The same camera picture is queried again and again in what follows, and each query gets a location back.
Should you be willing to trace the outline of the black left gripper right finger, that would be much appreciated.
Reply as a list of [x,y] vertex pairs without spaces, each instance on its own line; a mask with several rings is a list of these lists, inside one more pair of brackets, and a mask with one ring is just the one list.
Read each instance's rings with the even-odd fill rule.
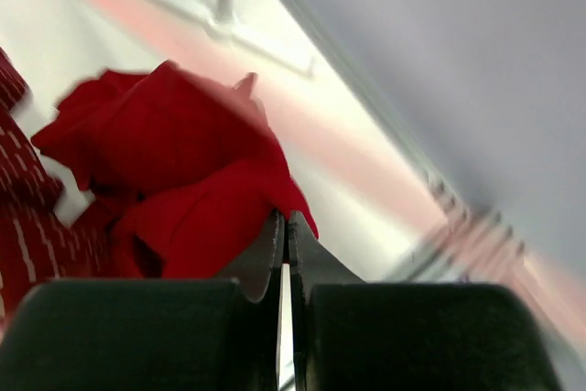
[[368,283],[288,221],[299,390],[558,390],[535,319],[509,289]]

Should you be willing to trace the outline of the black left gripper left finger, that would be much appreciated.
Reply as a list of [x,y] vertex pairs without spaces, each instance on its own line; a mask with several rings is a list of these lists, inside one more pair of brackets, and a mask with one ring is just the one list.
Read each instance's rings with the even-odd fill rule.
[[275,390],[285,221],[208,280],[53,281],[1,344],[4,390]]

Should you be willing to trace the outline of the red skirt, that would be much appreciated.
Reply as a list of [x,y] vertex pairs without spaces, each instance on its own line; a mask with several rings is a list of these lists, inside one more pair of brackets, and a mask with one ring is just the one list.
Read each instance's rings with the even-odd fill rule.
[[94,195],[118,277],[209,278],[259,235],[271,212],[310,217],[253,96],[167,61],[150,73],[81,82],[32,138]]

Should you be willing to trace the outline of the red polka dot garment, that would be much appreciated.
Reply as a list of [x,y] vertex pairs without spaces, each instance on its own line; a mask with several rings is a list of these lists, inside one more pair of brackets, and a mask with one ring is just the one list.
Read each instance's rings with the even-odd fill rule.
[[64,225],[62,182],[46,172],[12,111],[29,92],[1,54],[1,330],[33,287],[60,277],[110,274],[108,241],[91,223]]

